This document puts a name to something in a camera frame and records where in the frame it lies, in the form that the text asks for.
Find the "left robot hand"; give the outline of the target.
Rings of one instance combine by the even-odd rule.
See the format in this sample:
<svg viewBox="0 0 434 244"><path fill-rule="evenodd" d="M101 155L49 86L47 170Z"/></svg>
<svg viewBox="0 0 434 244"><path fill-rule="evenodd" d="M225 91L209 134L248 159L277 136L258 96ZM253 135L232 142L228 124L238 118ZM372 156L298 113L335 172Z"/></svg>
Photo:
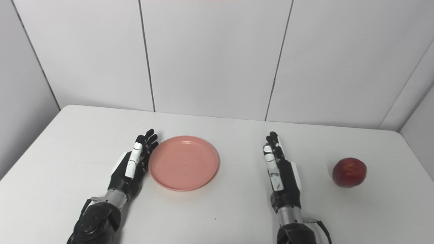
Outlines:
<svg viewBox="0 0 434 244"><path fill-rule="evenodd" d="M135 198L140 191L144 175L149 169L149 159L159 145L158 135L151 128L139 135L131 151L121 156L110 179L107 190L117 190L127 199Z"/></svg>

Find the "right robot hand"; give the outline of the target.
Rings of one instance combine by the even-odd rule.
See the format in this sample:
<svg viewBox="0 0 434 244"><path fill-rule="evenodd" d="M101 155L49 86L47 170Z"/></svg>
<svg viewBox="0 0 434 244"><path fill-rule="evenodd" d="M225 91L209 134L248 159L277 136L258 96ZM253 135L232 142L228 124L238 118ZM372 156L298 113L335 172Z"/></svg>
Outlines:
<svg viewBox="0 0 434 244"><path fill-rule="evenodd" d="M286 159L275 131L270 132L266 141L262 151L273 190L270 202L274 211L285 206L301 209L301 183L296 164Z"/></svg>

